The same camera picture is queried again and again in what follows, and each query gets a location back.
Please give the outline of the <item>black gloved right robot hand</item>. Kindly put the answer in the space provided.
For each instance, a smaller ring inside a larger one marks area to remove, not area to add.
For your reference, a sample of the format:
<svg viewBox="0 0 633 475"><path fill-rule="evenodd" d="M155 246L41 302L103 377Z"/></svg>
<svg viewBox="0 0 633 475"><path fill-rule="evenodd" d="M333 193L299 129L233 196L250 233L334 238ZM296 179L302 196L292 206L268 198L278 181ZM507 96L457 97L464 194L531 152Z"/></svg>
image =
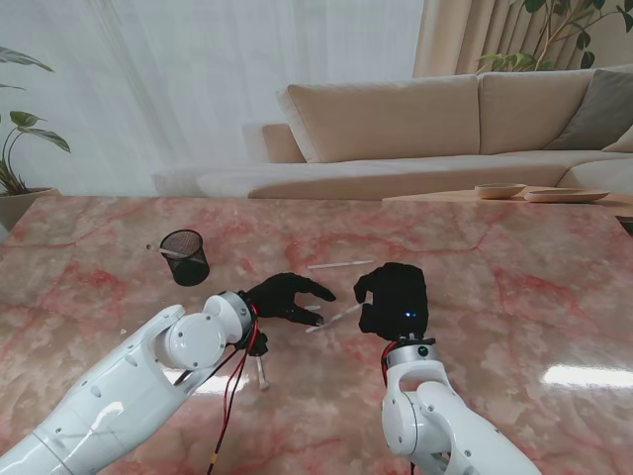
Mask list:
<svg viewBox="0 0 633 475"><path fill-rule="evenodd" d="M387 262L361 276L354 288L362 304L359 328L387 341L423 339L429 310L424 274L414 265Z"/></svg>

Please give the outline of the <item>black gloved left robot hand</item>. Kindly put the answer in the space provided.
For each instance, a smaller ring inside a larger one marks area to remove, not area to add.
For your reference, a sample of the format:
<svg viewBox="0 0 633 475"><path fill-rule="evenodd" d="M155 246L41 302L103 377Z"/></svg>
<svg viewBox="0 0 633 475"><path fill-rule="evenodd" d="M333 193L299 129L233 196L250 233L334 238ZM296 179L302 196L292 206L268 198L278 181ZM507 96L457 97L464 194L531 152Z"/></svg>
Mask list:
<svg viewBox="0 0 633 475"><path fill-rule="evenodd" d="M336 300L329 289L293 272L275 274L237 295L258 318L279 318L310 327L321 326L324 323L321 315L296 304L298 293L310 294L326 302Z"/></svg>

